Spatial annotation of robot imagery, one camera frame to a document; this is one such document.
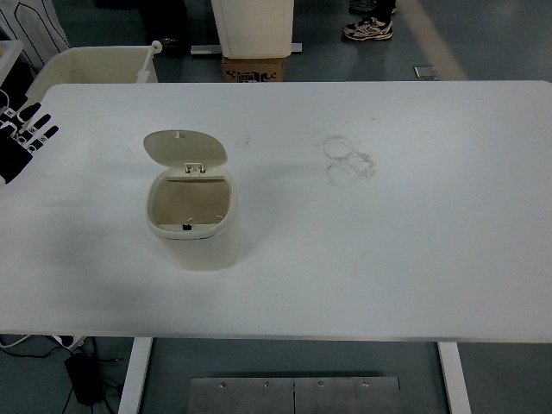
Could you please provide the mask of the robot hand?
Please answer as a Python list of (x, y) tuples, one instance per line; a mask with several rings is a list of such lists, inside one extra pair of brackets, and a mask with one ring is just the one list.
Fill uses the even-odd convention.
[(8, 109), (7, 116), (1, 115), (1, 186), (12, 182), (58, 132), (57, 125), (41, 132), (51, 119), (48, 113), (28, 125), (40, 108), (41, 103), (32, 103), (19, 111)]

